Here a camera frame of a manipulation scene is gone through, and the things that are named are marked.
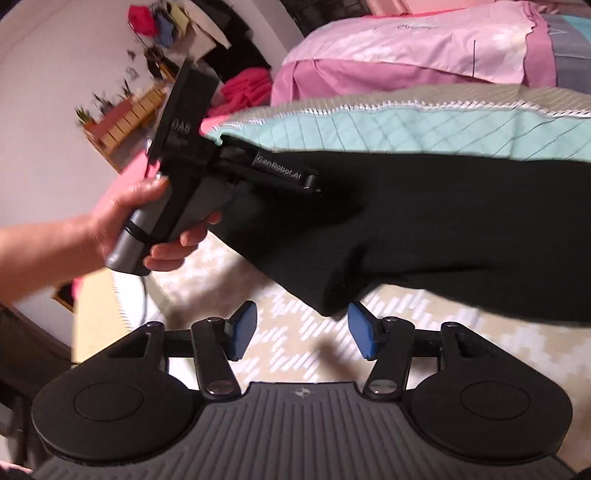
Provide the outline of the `person's left forearm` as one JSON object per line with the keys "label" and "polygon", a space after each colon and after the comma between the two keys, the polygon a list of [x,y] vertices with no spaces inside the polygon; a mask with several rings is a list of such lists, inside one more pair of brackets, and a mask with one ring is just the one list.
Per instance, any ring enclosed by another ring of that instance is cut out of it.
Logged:
{"label": "person's left forearm", "polygon": [[3,227],[1,302],[13,304],[102,268],[115,239],[94,216]]}

